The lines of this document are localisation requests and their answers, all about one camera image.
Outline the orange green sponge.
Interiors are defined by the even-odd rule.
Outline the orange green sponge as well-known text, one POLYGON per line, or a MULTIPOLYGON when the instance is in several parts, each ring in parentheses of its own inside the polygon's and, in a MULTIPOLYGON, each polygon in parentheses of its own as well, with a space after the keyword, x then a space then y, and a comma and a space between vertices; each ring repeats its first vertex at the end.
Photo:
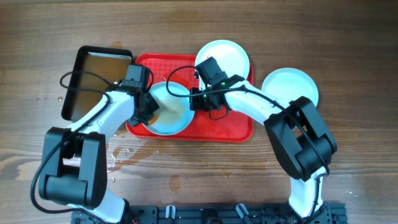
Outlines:
POLYGON ((153 117, 150 120, 148 120, 147 125, 152 125, 153 123, 156 122, 157 119, 158 119, 158 116, 156 114, 153 115, 153 117))

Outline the pale blue plate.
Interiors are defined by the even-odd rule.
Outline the pale blue plate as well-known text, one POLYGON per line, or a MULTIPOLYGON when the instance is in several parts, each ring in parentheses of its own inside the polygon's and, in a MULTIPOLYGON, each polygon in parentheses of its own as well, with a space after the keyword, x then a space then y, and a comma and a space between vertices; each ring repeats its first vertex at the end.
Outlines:
POLYGON ((319 102, 318 88, 313 79, 296 68, 279 68, 263 81, 261 90, 267 94, 287 100, 301 96, 310 99, 315 106, 319 102))
POLYGON ((159 82, 150 89, 150 94, 159 105, 155 121, 144 127, 157 135, 171 136, 183 131, 192 121, 195 112, 190 109, 189 98, 171 95, 166 82, 159 82))
MULTIPOLYGON (((210 57, 216 59, 222 71, 225 71, 229 77, 237 74, 245 80, 247 79, 250 70, 249 58, 247 53, 238 44, 229 40, 215 40, 206 44, 199 51, 195 59, 195 66, 210 57)), ((200 90, 211 88, 209 85, 205 86, 196 70, 195 74, 200 80, 200 90)))

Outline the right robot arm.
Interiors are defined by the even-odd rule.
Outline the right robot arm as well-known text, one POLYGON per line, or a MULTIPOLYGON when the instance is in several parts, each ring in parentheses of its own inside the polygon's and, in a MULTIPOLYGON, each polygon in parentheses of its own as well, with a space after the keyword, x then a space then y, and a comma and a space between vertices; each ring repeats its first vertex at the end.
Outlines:
POLYGON ((288 205, 276 220, 285 223, 329 223, 333 220, 333 215, 325 208, 321 191, 337 145, 309 98, 296 96, 280 100, 247 81, 222 81, 204 90, 192 88, 190 103, 195 110, 224 106, 265 127, 277 161, 290 176, 288 205))

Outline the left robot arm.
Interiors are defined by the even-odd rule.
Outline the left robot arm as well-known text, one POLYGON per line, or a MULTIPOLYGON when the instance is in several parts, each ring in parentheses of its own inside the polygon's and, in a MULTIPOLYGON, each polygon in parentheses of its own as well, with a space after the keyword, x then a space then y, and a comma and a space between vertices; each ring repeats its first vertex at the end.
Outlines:
POLYGON ((33 206, 44 213, 59 213, 39 205, 40 197, 91 221, 134 223, 129 202, 107 189, 106 144, 122 123, 130 119, 134 124, 147 123, 158 107, 147 90, 105 91, 81 120, 67 128, 49 129, 30 186, 33 206))

